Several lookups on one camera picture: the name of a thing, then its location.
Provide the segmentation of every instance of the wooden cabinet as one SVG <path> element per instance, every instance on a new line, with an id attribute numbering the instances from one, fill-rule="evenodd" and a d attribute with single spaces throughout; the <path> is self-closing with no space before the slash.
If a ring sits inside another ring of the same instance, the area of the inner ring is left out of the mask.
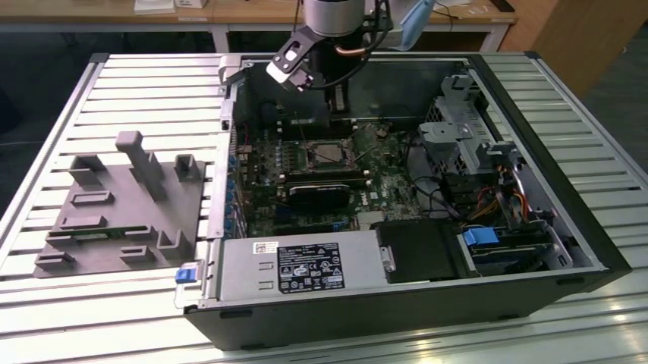
<path id="1" fill-rule="evenodd" d="M 533 50 L 578 96 L 648 18 L 646 0 L 507 0 L 518 21 L 501 51 Z"/>

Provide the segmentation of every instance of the circuit board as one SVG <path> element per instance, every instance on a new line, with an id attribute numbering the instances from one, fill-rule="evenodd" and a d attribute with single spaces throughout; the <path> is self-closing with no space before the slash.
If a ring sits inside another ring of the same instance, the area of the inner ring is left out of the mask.
<path id="1" fill-rule="evenodd" d="M 366 230 L 370 222 L 421 217 L 422 208 L 410 191 L 402 166 L 403 138 L 386 129 L 378 122 L 358 123 L 346 140 L 308 141 L 282 141 L 278 135 L 264 131 L 254 142 L 254 150 L 248 149 L 241 157 L 248 237 L 274 236 L 278 231 L 298 227 L 332 226 L 331 232 Z M 307 153 L 302 151 L 312 146 L 319 148 L 308 162 Z M 339 155 L 352 163 L 339 165 Z M 286 193 L 282 176 L 288 170 L 306 173 L 312 164 L 328 170 L 355 168 L 364 171 L 370 181 L 350 190 L 348 205 L 330 213 L 295 213 L 282 203 Z"/>

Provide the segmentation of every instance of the wooden table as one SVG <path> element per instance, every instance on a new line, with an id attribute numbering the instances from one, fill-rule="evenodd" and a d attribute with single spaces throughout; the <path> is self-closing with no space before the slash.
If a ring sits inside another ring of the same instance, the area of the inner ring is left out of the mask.
<path id="1" fill-rule="evenodd" d="M 0 33 L 203 31 L 211 32 L 216 51 L 224 53 L 228 32 L 290 31 L 295 0 L 209 0 L 203 9 L 176 8 L 156 15 L 135 15 L 132 8 L 133 0 L 0 0 Z M 433 14 L 425 32 L 485 33 L 474 50 L 495 51 L 515 15 L 497 11 L 489 0 L 449 12 L 458 17 L 451 25 L 447 16 Z"/>
<path id="2" fill-rule="evenodd" d="M 295 0 L 212 1 L 215 2 L 212 14 L 215 26 L 211 34 L 217 52 L 229 52 L 228 32 L 292 30 Z M 445 13 L 446 9 L 441 8 L 438 11 Z M 474 50 L 497 51 L 507 27 L 515 23 L 515 14 L 499 12 L 490 0 L 473 0 L 469 5 L 450 7 L 449 13 L 458 17 L 451 21 L 451 26 L 446 15 L 433 13 L 425 32 L 485 33 L 481 47 Z"/>
<path id="3" fill-rule="evenodd" d="M 135 15 L 133 0 L 0 0 L 0 33 L 211 31 L 215 2 L 172 14 Z"/>

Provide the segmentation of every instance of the chip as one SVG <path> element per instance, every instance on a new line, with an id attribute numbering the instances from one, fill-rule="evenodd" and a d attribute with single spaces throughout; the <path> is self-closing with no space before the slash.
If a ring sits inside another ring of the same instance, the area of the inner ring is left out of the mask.
<path id="1" fill-rule="evenodd" d="M 319 144 L 315 146 L 315 162 L 340 163 L 343 162 L 342 146 L 339 144 Z"/>

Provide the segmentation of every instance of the white label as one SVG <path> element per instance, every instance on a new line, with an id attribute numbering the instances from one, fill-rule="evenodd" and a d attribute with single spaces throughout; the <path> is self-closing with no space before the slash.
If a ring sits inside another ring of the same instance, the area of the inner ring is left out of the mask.
<path id="1" fill-rule="evenodd" d="M 275 253 L 278 246 L 279 246 L 278 241 L 256 242 L 252 245 L 252 253 L 254 254 Z"/>
<path id="2" fill-rule="evenodd" d="M 342 278 L 342 276 L 340 276 L 340 275 L 334 275 L 334 276 L 328 277 L 327 282 L 328 282 L 328 283 L 330 283 L 330 282 L 342 282 L 343 280 L 344 280 L 344 279 Z"/>
<path id="3" fill-rule="evenodd" d="M 207 21 L 205 17 L 179 17 L 177 21 Z"/>

